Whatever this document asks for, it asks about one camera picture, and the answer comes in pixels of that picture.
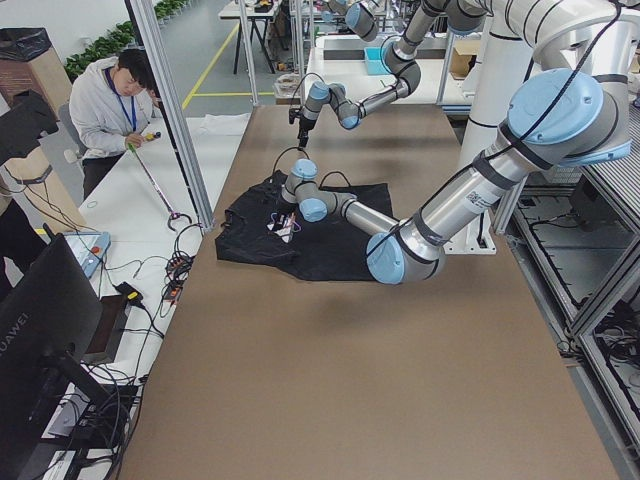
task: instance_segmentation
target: gray hoodie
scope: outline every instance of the gray hoodie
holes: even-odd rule
[[[126,150],[124,140],[133,133],[133,129],[122,105],[131,114],[131,97],[121,97],[109,87],[105,69],[117,63],[116,57],[98,60],[90,64],[85,72],[73,83],[69,112],[71,120],[78,130],[80,140],[89,150],[88,158],[104,158],[118,155]],[[149,124],[153,113],[153,102],[146,90],[134,98],[136,109],[136,132],[140,133]]]

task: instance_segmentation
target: chair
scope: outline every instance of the chair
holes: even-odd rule
[[[80,140],[80,135],[78,135],[78,131],[76,130],[76,127],[71,120],[71,114],[69,113],[69,103],[60,105],[60,108],[58,109],[58,118],[60,119],[60,122],[62,122],[62,125],[64,126],[67,133],[69,133],[71,139],[78,146],[76,151],[70,149],[65,150],[64,158],[69,163],[75,163],[76,165],[78,165],[80,170],[82,170],[82,167],[80,166],[78,161],[83,157],[84,153],[88,149],[86,145],[82,143],[82,140]]]

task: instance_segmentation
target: huawei logo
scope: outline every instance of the huawei logo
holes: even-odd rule
[[[0,357],[9,350],[9,345],[20,334],[22,327],[27,324],[27,320],[29,320],[29,315],[21,313],[9,331],[2,335],[0,338]]]

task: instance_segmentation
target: blue lanyard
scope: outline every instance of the blue lanyard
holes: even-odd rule
[[[129,125],[131,125],[131,127],[133,128],[133,131],[136,131],[136,125],[137,125],[137,121],[136,121],[136,105],[135,105],[135,101],[133,99],[133,97],[131,97],[131,117],[129,117],[129,114],[127,113],[127,109],[124,108],[124,103],[122,103],[122,97],[120,97],[120,94],[118,93],[118,91],[116,90],[116,86],[113,84],[113,79],[111,78],[111,67],[107,68],[104,71],[106,77],[107,77],[107,83],[109,84],[109,88],[111,88],[111,90],[113,91],[113,93],[116,94],[116,97],[118,97],[118,102],[120,102],[120,106],[122,107],[122,111],[124,112],[124,116],[127,118],[127,121],[129,122]]]

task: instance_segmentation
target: blue container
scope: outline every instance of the blue container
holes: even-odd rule
[[[368,47],[364,49],[364,64],[369,75],[391,75],[387,66],[382,63],[380,47]]]

